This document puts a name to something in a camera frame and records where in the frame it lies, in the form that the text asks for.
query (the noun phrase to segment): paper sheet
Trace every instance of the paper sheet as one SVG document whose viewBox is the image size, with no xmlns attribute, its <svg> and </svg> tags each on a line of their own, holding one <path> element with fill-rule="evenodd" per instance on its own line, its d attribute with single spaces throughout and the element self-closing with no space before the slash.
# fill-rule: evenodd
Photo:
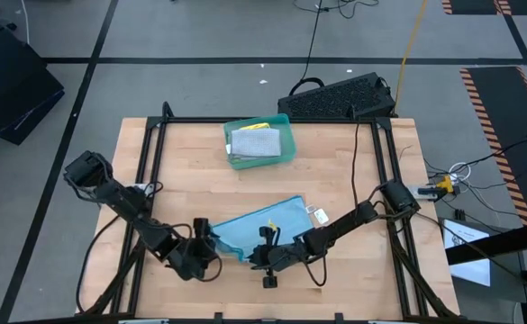
<svg viewBox="0 0 527 324">
<path fill-rule="evenodd" d="M 473 242 L 477 239 L 488 238 L 489 234 L 477 229 L 471 229 L 451 220 L 445 220 L 443 226 L 453 230 L 467 242 Z M 445 248 L 452 248 L 464 244 L 461 239 L 455 237 L 448 230 L 443 230 L 443 245 Z M 451 275 L 461 279 L 469 280 L 472 283 L 490 286 L 490 269 L 489 260 L 483 259 L 478 261 L 467 262 L 460 265 L 450 265 Z"/>
</svg>

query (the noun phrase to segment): white paper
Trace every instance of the white paper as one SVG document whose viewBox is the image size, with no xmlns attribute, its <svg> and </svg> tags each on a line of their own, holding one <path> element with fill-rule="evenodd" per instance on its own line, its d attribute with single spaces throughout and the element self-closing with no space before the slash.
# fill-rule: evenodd
<svg viewBox="0 0 527 324">
<path fill-rule="evenodd" d="M 315 215 L 317 221 L 319 221 L 319 223 L 322 225 L 329 221 L 329 218 L 327 217 L 327 214 L 323 209 L 318 209 L 317 211 L 314 211 L 313 215 Z"/>
<path fill-rule="evenodd" d="M 488 238 L 489 234 L 477 229 L 471 229 L 451 220 L 445 220 L 443 226 L 453 230 L 467 242 L 473 242 L 477 239 Z M 460 238 L 455 237 L 451 232 L 443 230 L 443 245 L 445 248 L 452 248 L 464 244 Z M 490 286 L 490 269 L 489 260 L 483 259 L 478 261 L 467 262 L 459 265 L 450 265 L 451 275 L 461 279 L 469 280 L 472 283 Z"/>
</svg>

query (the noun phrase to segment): wooden table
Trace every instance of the wooden table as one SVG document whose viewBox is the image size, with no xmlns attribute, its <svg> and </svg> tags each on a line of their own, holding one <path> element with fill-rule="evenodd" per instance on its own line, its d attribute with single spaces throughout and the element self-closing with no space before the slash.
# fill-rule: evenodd
<svg viewBox="0 0 527 324">
<path fill-rule="evenodd" d="M 115 178 L 125 185 L 135 179 L 145 122 L 143 118 L 123 120 L 113 167 Z M 403 153 L 400 167 L 404 183 L 424 184 L 427 176 L 414 121 L 395 119 L 392 123 L 397 154 Z M 323 208 L 331 221 L 350 211 L 355 125 L 293 124 L 292 128 L 297 145 L 295 160 L 235 171 L 226 161 L 222 124 L 168 124 L 159 171 L 165 188 L 156 196 L 153 217 L 171 224 L 191 223 L 194 217 L 218 223 L 296 194 L 301 194 L 307 204 Z M 383 131 L 380 137 L 391 178 Z M 355 181 L 360 201 L 379 184 L 367 125 L 359 128 Z M 422 214 L 436 218 L 432 203 L 421 206 Z M 103 208 L 97 230 L 113 216 L 110 209 Z M 94 246 L 81 290 L 83 305 L 91 305 L 115 274 L 124 227 L 124 221 L 118 221 Z M 413 217 L 412 227 L 423 277 L 452 311 L 459 312 L 438 226 Z M 263 272 L 250 270 L 248 264 L 239 264 L 231 257 L 223 256 L 223 272 L 217 280 L 200 283 L 180 280 L 147 254 L 136 315 L 212 319 L 221 311 L 226 319 L 332 320 L 335 312 L 342 312 L 346 320 L 402 318 L 384 221 L 371 222 L 338 240 L 329 251 L 327 267 L 328 280 L 323 288 L 317 288 L 304 267 L 296 265 L 277 274 L 277 289 L 263 289 Z M 216 268 L 215 262 L 206 276 Z M 312 265 L 316 277 L 322 277 L 322 270 L 321 262 Z M 416 313 L 411 277 L 408 273 L 405 277 L 411 310 Z M 130 289 L 129 280 L 125 289 Z"/>
</svg>

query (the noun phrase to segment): teal tray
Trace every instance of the teal tray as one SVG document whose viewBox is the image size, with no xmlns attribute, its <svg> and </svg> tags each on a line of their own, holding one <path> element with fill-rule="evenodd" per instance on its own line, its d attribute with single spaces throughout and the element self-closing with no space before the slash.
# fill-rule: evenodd
<svg viewBox="0 0 527 324">
<path fill-rule="evenodd" d="M 260 158 L 252 161 L 233 161 L 229 155 L 227 155 L 227 161 L 232 168 L 240 170 L 248 167 L 261 167 L 268 166 L 276 163 L 291 161 L 297 153 L 295 147 L 295 140 L 293 139 L 293 133 L 291 132 L 291 125 L 289 124 L 289 117 L 286 114 L 280 113 L 274 116 L 257 117 L 248 120 L 241 121 L 229 121 L 223 125 L 225 131 L 225 143 L 229 144 L 231 132 L 238 130 L 241 127 L 253 125 L 256 123 L 268 122 L 269 126 L 273 129 L 281 131 L 281 156 L 279 157 L 267 157 Z"/>
</svg>

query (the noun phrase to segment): black metal frame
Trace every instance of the black metal frame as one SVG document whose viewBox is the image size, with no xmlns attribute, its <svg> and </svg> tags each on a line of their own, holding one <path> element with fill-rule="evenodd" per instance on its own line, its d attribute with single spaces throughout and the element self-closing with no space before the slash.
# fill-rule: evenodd
<svg viewBox="0 0 527 324">
<path fill-rule="evenodd" d="M 231 121 L 237 121 L 241 119 L 249 119 L 251 117 L 175 117 L 173 116 L 173 112 L 171 111 L 170 107 L 167 103 L 163 104 L 163 115 L 160 117 L 148 117 L 145 134 L 143 136 L 143 142 L 141 147 L 141 155 L 140 155 L 140 161 L 138 165 L 137 170 L 137 176 L 136 176 L 136 182 L 141 183 L 143 182 L 145 168 L 147 165 L 147 160 L 149 157 L 149 150 L 150 150 L 150 139 L 152 132 L 155 128 L 159 128 L 159 136 L 157 139 L 157 147 L 155 148 L 155 154 L 153 157 L 153 165 L 151 168 L 151 174 L 150 174 L 150 182 L 156 183 L 158 181 L 159 176 L 159 167 L 160 162 L 162 158 L 163 153 L 163 147 L 165 143 L 165 136 L 167 132 L 167 125 L 168 123 L 224 123 L 224 122 L 231 122 Z M 373 144 L 375 149 L 375 156 L 376 156 L 376 162 L 377 162 L 377 170 L 379 175 L 379 181 L 381 184 L 388 181 L 387 175 L 386 175 L 386 166 L 385 166 L 385 160 L 383 155 L 383 149 L 381 146 L 381 139 L 379 136 L 379 130 L 383 130 L 386 136 L 386 144 L 387 149 L 389 151 L 389 158 L 391 162 L 391 169 L 393 172 L 393 179 L 401 181 L 401 172 L 399 169 L 399 160 L 397 158 L 397 153 L 395 151 L 395 140 L 393 137 L 392 132 L 392 126 L 389 118 L 371 118 L 371 119 L 362 119 L 360 121 L 351 121 L 349 119 L 312 119 L 312 118 L 292 118 L 290 119 L 291 123 L 341 123 L 341 124 L 367 124 L 369 125 L 371 129 L 371 134 L 373 138 Z M 419 266 L 417 263 L 417 255 L 415 251 L 415 243 L 413 240 L 413 231 L 411 228 L 410 221 L 408 219 L 401 220 L 402 226 L 404 226 L 403 233 L 404 233 L 404 242 L 405 247 L 407 251 L 407 256 L 411 263 L 413 264 L 412 269 L 415 272 L 419 271 Z M 390 244 L 395 244 L 397 240 L 397 233 L 396 233 L 396 227 L 395 223 L 392 221 L 387 222 L 387 230 L 388 235 L 390 238 Z M 121 254 L 121 260 L 119 266 L 122 266 L 126 262 L 126 258 L 130 253 L 130 250 L 132 248 L 132 238 L 133 238 L 133 228 L 131 226 L 128 226 L 125 231 L 125 236 L 123 239 L 123 247 L 122 247 L 122 254 Z M 142 276 L 142 268 L 143 268 L 143 261 L 144 261 L 144 252 L 141 253 L 139 256 L 136 264 L 135 264 L 135 270 L 132 277 L 132 288 L 130 291 L 130 297 L 127 307 L 127 312 L 119 312 L 121 309 L 121 297 L 123 294 L 123 287 L 121 287 L 117 294 L 114 296 L 110 308 L 110 313 L 105 315 L 98 315 L 100 322 L 109 322 L 109 323 L 119 323 L 120 320 L 135 320 L 134 314 L 136 312 L 137 308 L 137 301 L 139 298 L 139 290 L 141 287 L 141 276 Z M 407 288 L 406 288 L 406 281 L 404 278 L 404 265 L 400 261 L 399 257 L 397 257 L 395 254 L 393 255 L 393 263 L 394 263 L 394 269 L 395 269 L 395 277 L 397 280 L 397 293 L 399 297 L 399 301 L 401 304 L 401 312 L 403 320 L 405 321 L 418 321 L 418 322 L 425 322 L 425 323 L 461 323 L 461 324 L 478 324 L 478 323 L 487 323 L 482 321 L 473 321 L 473 320 L 465 320 L 465 319 L 446 319 L 446 318 L 437 318 L 437 317 L 429 317 L 428 311 L 427 311 L 427 302 L 425 300 L 425 297 L 423 295 L 423 292 L 421 291 L 421 288 L 417 285 L 413 285 L 414 291 L 415 291 L 415 297 L 417 301 L 417 308 L 418 308 L 418 315 L 412 315 L 409 305 L 409 296 L 407 294 Z M 429 292 L 431 289 L 429 286 L 426 287 L 426 292 Z M 334 319 L 333 320 L 285 320 L 285 319 L 225 319 L 223 320 L 223 314 L 220 312 L 217 312 L 214 314 L 214 317 L 212 319 L 169 319 L 168 323 L 188 323 L 188 324 L 225 324 L 227 323 L 265 323 L 265 322 L 272 322 L 275 324 L 306 324 L 306 323 L 314 323 L 314 324 L 343 324 L 343 323 L 360 323 L 360 324 L 366 324 L 368 322 L 373 321 L 367 321 L 367 320 L 346 320 L 343 318 L 342 313 L 334 313 Z M 50 319 L 49 323 L 78 323 L 78 322 L 89 322 L 90 320 L 93 320 L 92 317 L 89 318 L 82 318 L 82 317 L 76 317 L 74 319 Z M 31 322 L 25 322 L 25 323 L 42 323 L 42 321 L 31 321 Z"/>
</svg>

